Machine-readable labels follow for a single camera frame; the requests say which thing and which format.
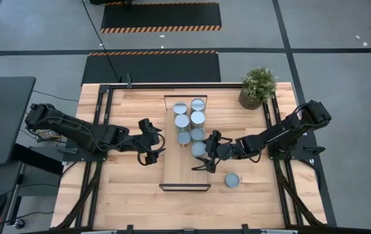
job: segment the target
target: orange and black striped tape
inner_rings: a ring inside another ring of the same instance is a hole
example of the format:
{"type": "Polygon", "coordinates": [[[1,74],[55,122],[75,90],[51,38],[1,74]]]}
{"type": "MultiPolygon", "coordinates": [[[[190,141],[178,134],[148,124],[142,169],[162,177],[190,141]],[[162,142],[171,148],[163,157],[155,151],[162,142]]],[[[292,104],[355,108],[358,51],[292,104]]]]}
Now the orange and black striped tape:
{"type": "Polygon", "coordinates": [[[185,31],[219,31],[219,25],[201,26],[163,26],[163,27],[127,27],[127,28],[106,28],[101,33],[153,33],[153,32],[185,32],[185,31]]]}
{"type": "MultiPolygon", "coordinates": [[[[217,53],[217,51],[133,51],[133,52],[111,52],[109,56],[115,55],[173,55],[173,54],[207,54],[217,53]]],[[[89,53],[88,56],[103,56],[106,53],[89,53]]]]}
{"type": "MultiPolygon", "coordinates": [[[[106,6],[122,5],[122,2],[107,3],[106,6]]],[[[216,2],[202,2],[202,3],[132,3],[132,5],[179,5],[179,4],[218,4],[216,2]]]]}

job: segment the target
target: tin can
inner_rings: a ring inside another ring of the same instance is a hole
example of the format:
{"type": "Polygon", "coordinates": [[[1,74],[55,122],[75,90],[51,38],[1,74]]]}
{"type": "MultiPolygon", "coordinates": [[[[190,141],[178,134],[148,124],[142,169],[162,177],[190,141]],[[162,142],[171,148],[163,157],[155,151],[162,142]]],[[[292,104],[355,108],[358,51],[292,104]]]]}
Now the tin can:
{"type": "Polygon", "coordinates": [[[193,157],[202,157],[205,154],[205,144],[202,142],[195,142],[191,146],[191,154],[193,157]]]}
{"type": "Polygon", "coordinates": [[[196,98],[191,101],[191,112],[205,110],[205,102],[201,98],[196,98]]]}
{"type": "Polygon", "coordinates": [[[191,140],[193,142],[204,140],[204,129],[196,127],[193,130],[191,130],[191,140]]]}
{"type": "Polygon", "coordinates": [[[205,122],[204,112],[196,110],[191,114],[191,127],[192,128],[203,127],[204,122],[205,122]]]}
{"type": "Polygon", "coordinates": [[[187,147],[191,142],[191,134],[186,131],[181,131],[177,136],[178,144],[181,147],[187,147]]]}
{"type": "Polygon", "coordinates": [[[172,110],[173,116],[176,117],[178,114],[186,114],[186,110],[188,110],[188,107],[185,102],[178,101],[173,104],[172,110]]]}
{"type": "Polygon", "coordinates": [[[188,131],[190,129],[190,119],[185,114],[178,114],[175,117],[175,126],[177,127],[177,133],[188,131]]]}

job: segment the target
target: concrete floor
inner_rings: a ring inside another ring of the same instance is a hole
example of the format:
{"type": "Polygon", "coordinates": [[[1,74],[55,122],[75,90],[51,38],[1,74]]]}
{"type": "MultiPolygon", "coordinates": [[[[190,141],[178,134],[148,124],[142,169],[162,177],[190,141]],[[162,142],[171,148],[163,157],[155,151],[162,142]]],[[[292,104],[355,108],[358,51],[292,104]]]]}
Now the concrete floor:
{"type": "MultiPolygon", "coordinates": [[[[104,6],[87,2],[99,27],[104,6]]],[[[272,0],[217,2],[222,31],[101,37],[107,49],[283,48],[272,0]]],[[[279,0],[279,4],[292,48],[371,48],[371,0],[279,0]]],[[[0,51],[67,49],[100,49],[81,0],[2,0],[0,51]]],[[[294,59],[306,100],[322,101],[333,117],[316,138],[327,148],[321,158],[337,224],[371,228],[371,53],[304,53],[294,54],[294,59]]],[[[292,82],[284,53],[220,53],[219,61],[222,81],[239,81],[248,69],[267,66],[279,81],[292,82]]],[[[0,56],[0,76],[35,76],[35,90],[77,99],[85,62],[86,55],[0,56]]],[[[35,93],[31,102],[52,103],[68,114],[77,108],[76,102],[35,93]]],[[[18,142],[36,145],[21,133],[18,142]]],[[[54,202],[54,197],[25,198],[19,213],[50,211],[54,202]]],[[[51,216],[25,220],[25,229],[6,227],[4,233],[45,230],[51,216]]]]}

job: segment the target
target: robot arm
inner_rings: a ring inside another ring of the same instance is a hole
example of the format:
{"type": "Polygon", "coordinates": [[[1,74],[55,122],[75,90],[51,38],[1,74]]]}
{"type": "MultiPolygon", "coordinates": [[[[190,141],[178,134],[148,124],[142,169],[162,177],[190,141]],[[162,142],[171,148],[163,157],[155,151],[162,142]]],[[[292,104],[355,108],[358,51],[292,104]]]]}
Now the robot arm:
{"type": "Polygon", "coordinates": [[[137,151],[138,155],[146,153],[145,163],[138,157],[139,163],[149,165],[157,162],[159,153],[164,151],[164,144],[157,150],[151,146],[159,144],[161,130],[152,125],[149,119],[139,121],[141,135],[129,135],[129,130],[117,125],[92,124],[68,116],[56,110],[52,104],[32,104],[31,111],[25,119],[31,133],[38,129],[50,129],[68,139],[91,154],[102,151],[117,150],[120,152],[137,151]]]}
{"type": "Polygon", "coordinates": [[[297,142],[297,139],[309,130],[317,130],[325,127],[331,116],[320,102],[310,101],[298,106],[294,112],[288,115],[281,123],[272,126],[258,135],[248,135],[236,139],[236,143],[231,141],[225,144],[219,143],[223,138],[221,133],[214,130],[208,139],[203,142],[206,145],[205,151],[210,159],[199,160],[204,162],[203,166],[193,168],[193,170],[206,170],[215,173],[216,165],[228,159],[249,159],[254,163],[259,162],[261,151],[269,144],[275,144],[280,152],[290,151],[297,142]],[[302,111],[299,119],[297,113],[302,111]]]}

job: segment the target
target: wooden tabletop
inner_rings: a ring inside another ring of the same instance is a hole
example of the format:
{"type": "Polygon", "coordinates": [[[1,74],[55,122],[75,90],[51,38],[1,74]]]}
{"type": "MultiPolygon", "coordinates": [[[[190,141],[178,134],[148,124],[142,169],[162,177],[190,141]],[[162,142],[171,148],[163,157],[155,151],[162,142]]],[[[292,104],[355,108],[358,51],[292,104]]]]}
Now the wooden tabletop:
{"type": "MultiPolygon", "coordinates": [[[[77,118],[93,122],[98,88],[99,84],[83,85],[77,118]]],[[[205,110],[208,134],[216,129],[224,137],[238,138],[264,131],[263,109],[241,107],[239,92],[234,88],[117,89],[113,93],[110,124],[127,127],[134,135],[141,133],[138,121],[149,118],[155,127],[163,130],[164,96],[186,94],[208,96],[205,110]]],[[[276,96],[284,118],[296,108],[291,84],[278,83],[276,96]]],[[[51,226],[59,224],[79,198],[84,166],[83,162],[77,163],[62,178],[51,226]]],[[[298,161],[292,161],[292,169],[300,198],[317,219],[326,222],[314,171],[298,161]]],[[[249,160],[222,161],[215,174],[207,173],[211,184],[208,192],[164,192],[159,188],[163,173],[163,154],[157,164],[141,166],[135,152],[110,151],[101,173],[94,229],[126,229],[128,224],[133,224],[135,229],[240,229],[242,224],[248,224],[249,228],[284,227],[275,170],[267,149],[257,164],[249,160]],[[224,183],[230,172],[240,177],[237,188],[228,188],[224,183]]],[[[291,220],[295,223],[289,200],[291,220]]],[[[90,202],[86,204],[84,225],[90,202]]]]}

